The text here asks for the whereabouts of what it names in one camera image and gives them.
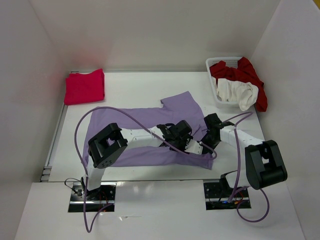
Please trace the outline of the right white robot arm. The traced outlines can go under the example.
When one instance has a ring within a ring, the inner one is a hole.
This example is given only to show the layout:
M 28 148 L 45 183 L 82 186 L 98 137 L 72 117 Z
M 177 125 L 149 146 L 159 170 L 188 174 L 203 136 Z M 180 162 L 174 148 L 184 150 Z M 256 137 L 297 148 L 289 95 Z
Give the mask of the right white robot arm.
M 206 134 L 200 142 L 204 149 L 213 152 L 223 142 L 237 151 L 237 169 L 223 174 L 223 181 L 219 184 L 220 193 L 230 199 L 240 188 L 262 190 L 288 179 L 278 144 L 274 140 L 253 137 L 238 128 L 252 114 L 240 113 L 225 121 L 220 120 L 216 113 L 204 118 Z

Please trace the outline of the lavender t shirt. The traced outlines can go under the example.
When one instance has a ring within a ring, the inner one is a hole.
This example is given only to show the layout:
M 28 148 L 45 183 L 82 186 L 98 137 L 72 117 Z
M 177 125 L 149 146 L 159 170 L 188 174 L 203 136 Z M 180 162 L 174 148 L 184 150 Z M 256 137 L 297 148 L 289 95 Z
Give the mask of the lavender t shirt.
M 185 120 L 192 128 L 192 135 L 196 141 L 203 138 L 206 130 L 203 112 L 194 100 L 190 92 L 186 91 L 178 95 L 163 98 L 160 101 L 162 107 L 153 108 L 132 108 L 113 109 L 96 108 L 92 112 L 88 125 L 82 158 L 89 160 L 88 141 L 99 131 L 110 123 L 116 123 L 120 128 L 139 129 L 140 126 L 134 122 L 138 120 L 147 128 L 155 127 L 158 124 L 177 124 Z M 140 147 L 125 150 L 114 167 L 141 167 L 141 166 L 166 166 L 166 165 L 186 165 L 212 169 L 213 160 L 210 154 L 205 155 L 184 155 L 172 151 L 168 147 Z

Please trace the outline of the pink t shirt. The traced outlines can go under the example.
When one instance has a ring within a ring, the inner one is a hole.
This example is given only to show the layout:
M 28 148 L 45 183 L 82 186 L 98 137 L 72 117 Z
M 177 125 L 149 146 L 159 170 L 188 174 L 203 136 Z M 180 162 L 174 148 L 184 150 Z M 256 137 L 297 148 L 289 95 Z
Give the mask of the pink t shirt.
M 88 74 L 70 73 L 65 79 L 64 104 L 80 105 L 105 99 L 105 75 L 103 69 Z

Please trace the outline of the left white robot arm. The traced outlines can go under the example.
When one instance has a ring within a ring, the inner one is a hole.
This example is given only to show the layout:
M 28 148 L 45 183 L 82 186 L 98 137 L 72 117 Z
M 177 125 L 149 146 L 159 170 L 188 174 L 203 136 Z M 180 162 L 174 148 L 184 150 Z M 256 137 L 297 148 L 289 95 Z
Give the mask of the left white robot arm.
M 193 138 L 191 133 L 192 128 L 185 120 L 158 124 L 147 130 L 120 128 L 116 123 L 107 125 L 88 141 L 87 174 L 81 180 L 81 193 L 87 200 L 96 199 L 105 169 L 116 163 L 126 150 L 162 148 L 169 143 L 184 152 Z

